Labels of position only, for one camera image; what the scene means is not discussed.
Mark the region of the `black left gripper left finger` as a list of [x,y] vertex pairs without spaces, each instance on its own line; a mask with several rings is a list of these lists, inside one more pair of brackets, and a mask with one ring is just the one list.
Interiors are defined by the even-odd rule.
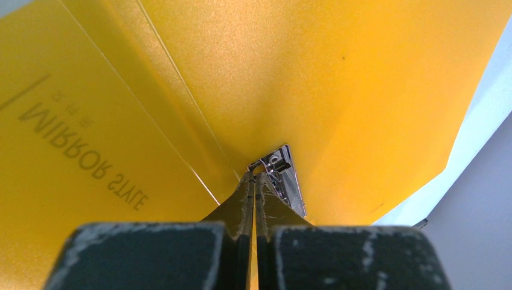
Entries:
[[199,222],[97,222],[66,240],[45,289],[248,289],[254,175]]

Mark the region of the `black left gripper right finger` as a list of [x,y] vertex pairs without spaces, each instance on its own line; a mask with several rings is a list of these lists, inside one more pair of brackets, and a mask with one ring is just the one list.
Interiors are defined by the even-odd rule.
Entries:
[[450,289],[438,255],[418,229],[314,226],[255,179],[260,289]]

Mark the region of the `metal folder clip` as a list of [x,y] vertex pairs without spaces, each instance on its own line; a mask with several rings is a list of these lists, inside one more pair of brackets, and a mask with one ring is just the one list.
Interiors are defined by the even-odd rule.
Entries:
[[301,194],[297,172],[288,144],[271,151],[264,157],[248,165],[248,171],[253,172],[263,166],[277,195],[302,218],[307,216],[306,206]]

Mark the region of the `yellow plastic folder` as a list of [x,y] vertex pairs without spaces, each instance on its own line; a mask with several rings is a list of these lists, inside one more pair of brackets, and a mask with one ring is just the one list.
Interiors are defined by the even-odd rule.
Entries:
[[1,288],[96,221],[197,221],[291,148],[307,219],[447,169],[510,1],[1,2]]

